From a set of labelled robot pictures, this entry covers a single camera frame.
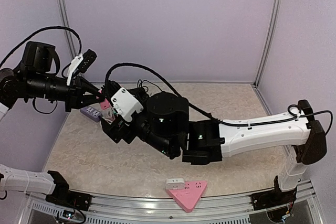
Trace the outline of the pink plug adapter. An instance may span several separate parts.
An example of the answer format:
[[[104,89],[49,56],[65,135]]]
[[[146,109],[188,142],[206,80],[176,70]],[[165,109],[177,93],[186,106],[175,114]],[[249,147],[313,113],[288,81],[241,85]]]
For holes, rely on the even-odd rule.
[[[105,99],[103,102],[100,102],[99,105],[102,110],[106,110],[110,107],[110,103],[107,99]]]

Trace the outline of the white plug adapter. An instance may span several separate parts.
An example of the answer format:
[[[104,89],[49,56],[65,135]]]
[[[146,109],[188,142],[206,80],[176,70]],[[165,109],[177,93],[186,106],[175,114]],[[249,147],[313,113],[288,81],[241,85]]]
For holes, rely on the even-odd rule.
[[[169,178],[165,181],[166,190],[179,190],[185,188],[185,180],[183,178]]]

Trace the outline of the pink triangular power strip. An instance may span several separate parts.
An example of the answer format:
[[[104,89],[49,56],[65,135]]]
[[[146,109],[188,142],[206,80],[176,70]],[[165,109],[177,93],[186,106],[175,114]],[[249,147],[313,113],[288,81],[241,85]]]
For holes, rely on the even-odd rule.
[[[184,189],[165,191],[185,212],[192,212],[206,187],[206,180],[185,180]]]

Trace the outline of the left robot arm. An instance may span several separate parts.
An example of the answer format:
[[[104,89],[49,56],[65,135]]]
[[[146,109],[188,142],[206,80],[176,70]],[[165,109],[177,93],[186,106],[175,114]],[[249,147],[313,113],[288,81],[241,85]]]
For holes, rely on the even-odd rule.
[[[44,27],[33,32],[5,56],[1,65],[19,47],[25,47],[22,59],[14,69],[1,67],[1,118],[4,118],[19,99],[25,102],[35,101],[37,98],[47,99],[51,103],[64,102],[67,112],[105,100],[99,89],[82,77],[97,55],[92,50],[83,53],[82,45],[79,45],[77,55],[68,65],[67,76],[59,77],[60,58],[56,47],[31,41],[35,35],[47,30],[66,30],[76,37],[79,36],[68,27]],[[1,165],[1,191],[40,193],[49,202],[64,206],[75,206],[76,200],[66,180],[56,171],[39,173]]]

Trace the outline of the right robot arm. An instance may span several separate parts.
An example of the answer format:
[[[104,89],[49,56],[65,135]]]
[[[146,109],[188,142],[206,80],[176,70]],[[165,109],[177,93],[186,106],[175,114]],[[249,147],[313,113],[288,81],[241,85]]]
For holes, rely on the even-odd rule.
[[[306,100],[274,116],[242,121],[220,120],[191,104],[175,88],[148,95],[143,88],[127,90],[104,78],[103,95],[117,112],[112,123],[102,121],[113,141],[139,138],[170,159],[181,157],[192,165],[220,162],[224,157],[275,146],[291,151],[269,192],[273,205],[281,204],[296,189],[307,167],[327,152],[324,128]]]

